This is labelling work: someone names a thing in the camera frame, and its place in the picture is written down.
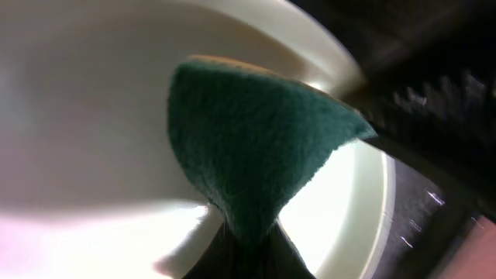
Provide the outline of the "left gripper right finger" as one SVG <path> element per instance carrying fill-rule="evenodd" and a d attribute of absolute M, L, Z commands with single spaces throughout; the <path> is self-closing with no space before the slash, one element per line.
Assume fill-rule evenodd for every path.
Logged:
<path fill-rule="evenodd" d="M 373 146 L 495 219 L 495 65 L 395 68 L 343 101 L 377 131 Z"/>

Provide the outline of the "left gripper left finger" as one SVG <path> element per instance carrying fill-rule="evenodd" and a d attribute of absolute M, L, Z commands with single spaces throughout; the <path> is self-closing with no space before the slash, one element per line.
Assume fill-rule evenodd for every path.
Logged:
<path fill-rule="evenodd" d="M 315 276 L 280 224 L 274 224 L 261 243 L 244 246 L 223 223 L 183 279 L 315 279 Z"/>

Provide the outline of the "green yellow sponge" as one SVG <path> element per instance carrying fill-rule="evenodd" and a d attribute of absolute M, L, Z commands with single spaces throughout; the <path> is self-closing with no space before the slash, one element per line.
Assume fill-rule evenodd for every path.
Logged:
<path fill-rule="evenodd" d="M 333 151 L 375 136 L 356 110 L 268 72 L 193 58 L 170 82 L 167 128 L 177 161 L 249 245 Z"/>

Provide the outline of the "mint plate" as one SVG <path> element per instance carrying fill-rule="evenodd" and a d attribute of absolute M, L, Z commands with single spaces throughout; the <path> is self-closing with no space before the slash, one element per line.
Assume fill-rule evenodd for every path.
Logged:
<path fill-rule="evenodd" d="M 229 278 L 222 216 L 167 139 L 192 54 L 231 57 L 334 98 L 363 76 L 287 1 L 1 3 L 1 276 Z"/>

